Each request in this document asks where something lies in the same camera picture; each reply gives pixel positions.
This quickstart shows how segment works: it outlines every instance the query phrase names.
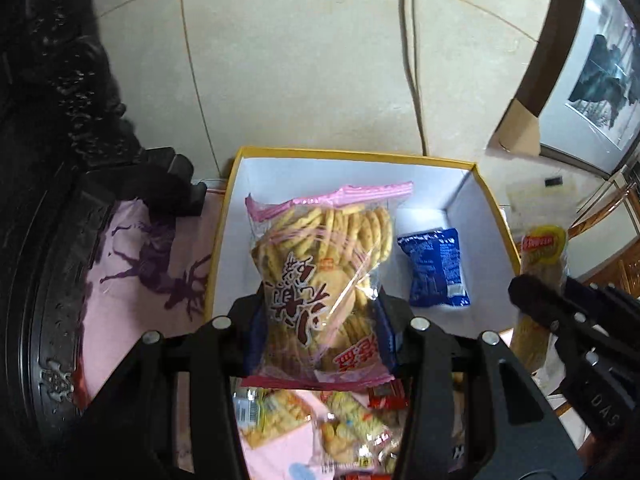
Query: wrapped snack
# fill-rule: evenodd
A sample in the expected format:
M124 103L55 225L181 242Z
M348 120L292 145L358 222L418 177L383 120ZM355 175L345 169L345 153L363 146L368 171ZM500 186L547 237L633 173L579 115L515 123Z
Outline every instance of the wrapped snack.
M389 428L349 392L321 392L320 400L370 449L379 449L391 438Z
M380 473L347 473L342 480L391 480L391 475Z
M457 471L465 466L466 461L466 413L465 413L465 377L464 374L456 372L453 378L453 430L452 438L452 464L449 472Z
M409 294L411 306L469 304L469 296L462 284L460 244L456 229L401 236L398 237L398 244L411 258L414 268Z
M264 390L261 388L243 388L240 380L233 378L232 402L236 412L236 422L240 430L254 428L260 420L260 406L263 402Z
M412 189L347 186L276 206L247 197L268 313L255 384L337 390L390 379L369 301L391 253L393 207Z
M258 415L249 424L239 416L238 427L247 444L255 449L267 442L293 431L311 421L311 409L293 392L288 390L263 390L256 388L249 397L255 401Z
M508 189L512 211L523 224L521 274L531 274L562 294L568 275L567 229L576 215L574 186L562 177ZM549 332L529 316L519 313L511 351L530 373L545 362Z
M328 460L324 467L335 471L372 470L373 453L346 422L329 418L319 425L322 449Z
M373 410L402 410L409 406L402 381L393 380L368 391L369 407Z
M392 475L396 471L396 463L400 455L400 445L402 444L402 434L394 436L391 443L378 455L380 467L385 474Z

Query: framed picture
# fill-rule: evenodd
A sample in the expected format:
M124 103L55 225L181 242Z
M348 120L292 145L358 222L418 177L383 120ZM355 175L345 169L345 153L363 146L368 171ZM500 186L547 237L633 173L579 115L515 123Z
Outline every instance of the framed picture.
M551 0L516 98L542 155L617 171L640 140L640 0Z

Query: box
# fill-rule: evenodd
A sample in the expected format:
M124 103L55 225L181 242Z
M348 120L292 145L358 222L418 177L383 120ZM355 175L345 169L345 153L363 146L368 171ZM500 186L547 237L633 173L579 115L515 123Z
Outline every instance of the box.
M446 332L476 337L515 325L517 310L508 286L520 260L495 199L470 162L423 156L276 148L241 148L229 179L206 293L206 319L226 314L236 298L255 293L260 275L250 256L252 232L244 199L281 203L297 196L332 192L340 186L414 182L399 207L396 235L455 227L460 235L466 307L416 308ZM397 244L382 270L382 285L408 298L409 258Z

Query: wooden cabinet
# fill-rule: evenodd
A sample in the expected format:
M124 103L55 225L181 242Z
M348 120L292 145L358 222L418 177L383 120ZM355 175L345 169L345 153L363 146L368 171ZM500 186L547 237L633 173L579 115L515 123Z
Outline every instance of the wooden cabinet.
M631 247L614 256L606 267L586 279L585 283L613 283L634 298L640 297L640 240L636 240Z

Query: tiled floor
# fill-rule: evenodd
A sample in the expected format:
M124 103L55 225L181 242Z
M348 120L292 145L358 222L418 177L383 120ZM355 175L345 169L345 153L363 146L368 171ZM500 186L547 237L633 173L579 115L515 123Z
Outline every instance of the tiled floor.
M402 67L398 0L95 0L102 40L145 146L171 144L196 176L239 146L420 153ZM487 149L536 46L548 0L418 0L431 155L505 183L571 173Z

